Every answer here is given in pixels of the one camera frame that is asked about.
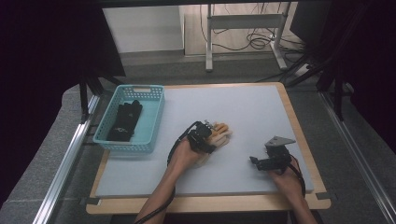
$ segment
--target blue plastic basket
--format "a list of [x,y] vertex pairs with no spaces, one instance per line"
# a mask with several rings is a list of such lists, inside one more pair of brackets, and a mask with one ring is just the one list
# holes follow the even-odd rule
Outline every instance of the blue plastic basket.
[[[131,104],[134,100],[138,100],[143,109],[131,140],[129,142],[107,141],[106,138],[116,120],[119,105]],[[93,142],[109,150],[129,151],[137,154],[151,153],[155,147],[164,101],[163,86],[119,85],[93,136]]]

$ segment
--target table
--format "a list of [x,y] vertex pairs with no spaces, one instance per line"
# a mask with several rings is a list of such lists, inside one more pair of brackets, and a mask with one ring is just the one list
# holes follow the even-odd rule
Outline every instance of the table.
[[[318,193],[325,193],[326,189],[321,180],[318,168],[305,141],[303,131],[294,114],[290,99],[285,88],[280,83],[258,83],[258,84],[210,84],[194,86],[167,86],[174,88],[202,88],[202,87],[241,87],[241,86],[276,86],[283,106],[290,120],[290,125],[296,136],[298,146],[302,152],[307,169],[311,174],[314,190],[306,194],[311,209],[327,209],[331,205],[330,199],[319,199]],[[91,199],[95,199],[95,192],[100,178],[106,167],[109,151],[105,151],[94,185],[92,187]],[[136,214],[147,198],[106,198],[100,199],[95,204],[87,204],[86,210],[90,214]],[[236,212],[236,211],[273,211],[289,210],[290,206],[280,194],[266,195],[235,195],[235,196],[195,196],[176,197],[168,207],[170,213],[199,213],[199,212]]]

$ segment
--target person's right hand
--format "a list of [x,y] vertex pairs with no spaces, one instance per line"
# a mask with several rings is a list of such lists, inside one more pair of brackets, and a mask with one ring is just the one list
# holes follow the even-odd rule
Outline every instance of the person's right hand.
[[[291,158],[291,165],[293,165],[298,171],[300,167],[298,162],[293,157]],[[289,200],[295,197],[303,197],[302,187],[297,175],[288,167],[286,171],[280,175],[276,171],[268,171],[269,176],[271,176],[276,184],[279,191],[286,196]]]

